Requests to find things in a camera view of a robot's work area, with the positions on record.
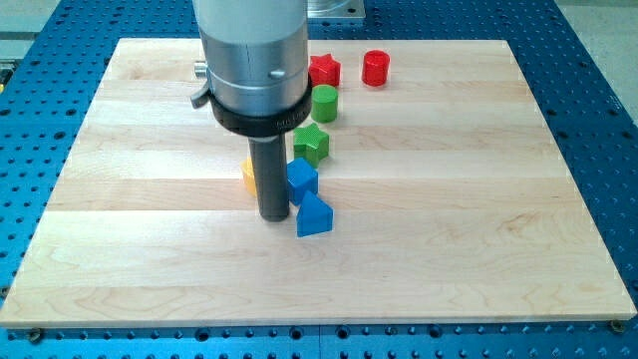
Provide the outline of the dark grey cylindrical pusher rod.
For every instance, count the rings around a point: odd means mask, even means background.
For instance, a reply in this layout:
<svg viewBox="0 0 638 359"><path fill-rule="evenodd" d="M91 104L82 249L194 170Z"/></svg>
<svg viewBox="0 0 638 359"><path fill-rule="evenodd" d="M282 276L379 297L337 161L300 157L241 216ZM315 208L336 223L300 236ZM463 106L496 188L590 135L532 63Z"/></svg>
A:
<svg viewBox="0 0 638 359"><path fill-rule="evenodd" d="M260 215L278 222L288 217L285 137L249 138L257 202Z"/></svg>

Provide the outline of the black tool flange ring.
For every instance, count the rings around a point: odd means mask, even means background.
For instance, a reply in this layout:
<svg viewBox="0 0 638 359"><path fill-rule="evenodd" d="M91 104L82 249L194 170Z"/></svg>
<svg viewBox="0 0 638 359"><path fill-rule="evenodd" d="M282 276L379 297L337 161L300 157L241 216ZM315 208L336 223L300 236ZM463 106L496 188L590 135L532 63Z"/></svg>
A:
<svg viewBox="0 0 638 359"><path fill-rule="evenodd" d="M298 127L310 114L308 75L223 79L208 75L208 101L225 129L249 138L270 138Z"/></svg>

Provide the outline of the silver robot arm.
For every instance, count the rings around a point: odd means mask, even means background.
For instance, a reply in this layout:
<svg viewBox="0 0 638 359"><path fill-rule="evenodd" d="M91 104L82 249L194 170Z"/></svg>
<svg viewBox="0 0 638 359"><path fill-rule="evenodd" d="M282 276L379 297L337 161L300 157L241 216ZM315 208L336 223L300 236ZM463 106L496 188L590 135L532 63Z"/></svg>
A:
<svg viewBox="0 0 638 359"><path fill-rule="evenodd" d="M311 110L305 1L194 0L205 85L191 97L248 139L260 215L289 214L285 135Z"/></svg>

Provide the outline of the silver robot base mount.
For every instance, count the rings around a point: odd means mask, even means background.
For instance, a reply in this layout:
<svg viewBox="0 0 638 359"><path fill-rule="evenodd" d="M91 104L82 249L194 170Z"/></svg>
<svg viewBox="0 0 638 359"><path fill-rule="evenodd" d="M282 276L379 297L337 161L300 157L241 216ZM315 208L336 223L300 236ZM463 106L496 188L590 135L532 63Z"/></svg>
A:
<svg viewBox="0 0 638 359"><path fill-rule="evenodd" d="M308 0L308 17L314 19L363 19L364 0Z"/></svg>

